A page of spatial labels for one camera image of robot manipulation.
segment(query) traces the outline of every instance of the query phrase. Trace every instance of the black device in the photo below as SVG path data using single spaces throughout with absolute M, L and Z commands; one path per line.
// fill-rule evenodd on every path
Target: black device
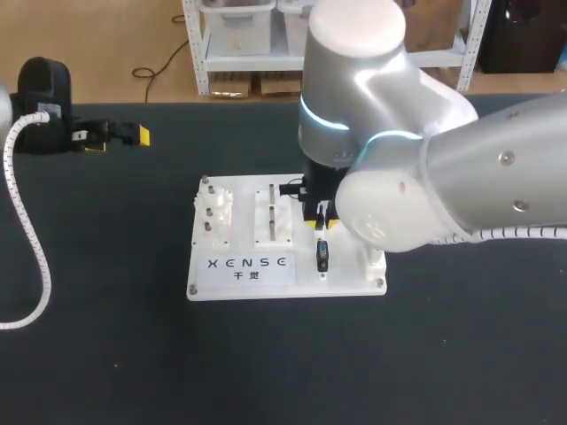
M 329 271 L 329 244 L 327 241 L 317 241 L 317 271 L 319 273 Z
M 56 60 L 31 58 L 21 68 L 18 93 L 10 95 L 13 120 L 34 112 L 53 117 L 41 126 L 28 126 L 15 151 L 47 155 L 68 151 L 104 151 L 112 139 L 124 144 L 149 146 L 148 130 L 137 123 L 112 120 L 80 120 L 73 117 L 71 74 Z
M 567 42 L 567 1 L 493 0 L 478 63 L 484 73 L 552 73 Z

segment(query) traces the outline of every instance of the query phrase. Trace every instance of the black work surface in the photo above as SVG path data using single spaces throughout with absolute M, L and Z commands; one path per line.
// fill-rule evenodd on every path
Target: black work surface
M 486 114 L 524 99 L 473 100 Z M 17 156 L 53 292 L 39 321 L 0 333 L 3 425 L 567 421 L 567 243 L 388 255 L 385 297 L 191 304 L 198 178 L 300 172 L 297 105 L 75 114 L 139 120 L 152 147 Z M 41 283 L 7 192 L 0 223 L 8 321 Z

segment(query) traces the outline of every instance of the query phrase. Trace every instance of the white cable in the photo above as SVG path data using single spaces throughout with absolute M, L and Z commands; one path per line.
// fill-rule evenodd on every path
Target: white cable
M 45 254 L 43 253 L 42 246 L 39 243 L 39 239 L 35 234 L 32 222 L 27 216 L 26 208 L 24 208 L 24 204 L 21 201 L 21 197 L 19 196 L 18 185 L 16 184 L 16 176 L 14 175 L 14 165 L 12 160 L 14 153 L 14 144 L 16 143 L 16 139 L 18 138 L 21 130 L 23 130 L 25 126 L 28 126 L 30 124 L 39 124 L 42 122 L 48 122 L 49 120 L 50 115 L 47 112 L 36 112 L 30 113 L 29 115 L 24 115 L 19 120 L 17 120 L 10 129 L 8 136 L 6 137 L 6 143 L 4 145 L 4 177 L 6 178 L 6 184 L 8 185 L 8 191 L 10 192 L 10 197 L 12 198 L 14 208 L 16 208 L 16 213 L 18 213 L 19 216 L 19 222 L 26 232 L 27 240 L 32 245 L 35 258 L 37 259 L 37 264 L 39 265 L 39 268 L 42 272 L 43 291 L 42 297 L 39 300 L 39 304 L 37 305 L 35 310 L 28 315 L 28 317 L 20 321 L 0 323 L 0 330 L 23 328 L 24 326 L 29 325 L 43 313 L 43 310 L 45 310 L 45 307 L 50 300 L 50 268 L 47 264 L 47 259 L 45 258 Z
M 473 232 L 467 239 L 453 235 L 434 241 L 433 244 L 479 243 L 495 239 L 567 239 L 567 228 L 490 228 Z

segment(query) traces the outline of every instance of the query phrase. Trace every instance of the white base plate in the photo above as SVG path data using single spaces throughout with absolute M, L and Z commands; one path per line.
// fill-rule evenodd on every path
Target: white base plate
M 301 203 L 294 199 L 288 203 L 284 197 L 280 199 L 279 192 L 276 192 L 279 205 L 276 210 L 291 209 L 291 222 L 285 217 L 288 213 L 280 214 L 283 217 L 276 215 L 275 242 L 256 242 L 259 228 L 264 225 L 263 221 L 257 222 L 263 216 L 263 212 L 258 213 L 257 205 L 265 204 L 262 199 L 269 184 L 278 189 L 280 184 L 300 178 L 300 174 L 244 175 L 209 177 L 207 184 L 200 183 L 199 193 L 206 193 L 208 186 L 213 185 L 230 192 L 234 201 L 231 223 L 228 229 L 223 229 L 230 240 L 224 244 L 204 243 L 201 231 L 204 214 L 195 213 L 187 285 L 189 300 L 385 294 L 384 254 L 378 253 L 380 260 L 369 266 L 364 245 L 340 223 L 325 234 L 329 243 L 329 272 L 322 278 L 315 261 L 315 232 L 303 221 Z M 267 235 L 268 215 L 266 212 L 264 216 Z M 214 237 L 215 228 L 209 233 Z

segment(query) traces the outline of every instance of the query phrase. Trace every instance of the screw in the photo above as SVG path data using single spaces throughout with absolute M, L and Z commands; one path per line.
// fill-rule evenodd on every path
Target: screw
M 524 213 L 530 206 L 524 201 L 514 201 L 514 209 L 519 213 Z
M 514 164 L 514 152 L 513 151 L 504 151 L 498 157 L 498 160 L 503 166 L 511 166 Z

